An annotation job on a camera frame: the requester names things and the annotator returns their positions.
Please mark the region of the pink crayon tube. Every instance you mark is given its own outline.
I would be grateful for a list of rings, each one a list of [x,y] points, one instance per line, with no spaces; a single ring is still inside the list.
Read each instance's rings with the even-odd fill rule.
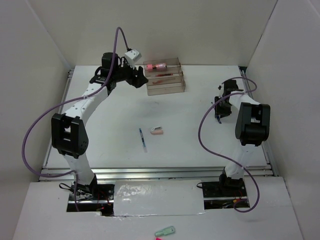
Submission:
[[[155,71],[164,71],[167,68],[166,63],[157,63],[157,64],[147,64],[146,70],[148,72],[155,72]]]

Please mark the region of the red gel pen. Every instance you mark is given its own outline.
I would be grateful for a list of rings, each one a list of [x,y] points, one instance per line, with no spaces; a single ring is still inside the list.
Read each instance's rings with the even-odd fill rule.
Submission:
[[[173,78],[151,79],[148,83],[148,86],[159,86],[173,83],[175,83]]]
[[[164,73],[164,74],[157,74],[155,77],[156,78],[162,78],[162,77],[169,77],[169,76],[173,76],[173,73]]]

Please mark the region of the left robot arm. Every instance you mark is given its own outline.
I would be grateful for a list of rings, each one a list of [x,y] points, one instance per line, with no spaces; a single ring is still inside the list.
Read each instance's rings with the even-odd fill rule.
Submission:
[[[135,66],[140,58],[141,54],[136,49],[129,49],[122,61],[117,54],[104,53],[101,66],[96,69],[80,99],[65,112],[56,113],[51,118],[52,146],[63,155],[74,173],[76,189],[88,200],[97,197],[99,187],[86,156],[89,146],[86,124],[117,83],[125,81],[140,88],[148,82],[143,68]]]

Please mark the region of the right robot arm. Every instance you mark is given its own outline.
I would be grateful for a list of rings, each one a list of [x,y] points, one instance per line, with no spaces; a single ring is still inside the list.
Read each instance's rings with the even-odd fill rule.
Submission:
[[[251,155],[270,133],[271,107],[253,100],[235,79],[224,81],[218,88],[222,95],[214,98],[214,117],[221,122],[222,118],[232,113],[232,107],[238,110],[235,124],[235,138],[238,140],[230,162],[219,176],[218,190],[223,196],[242,195],[244,185],[244,168],[251,161]]]

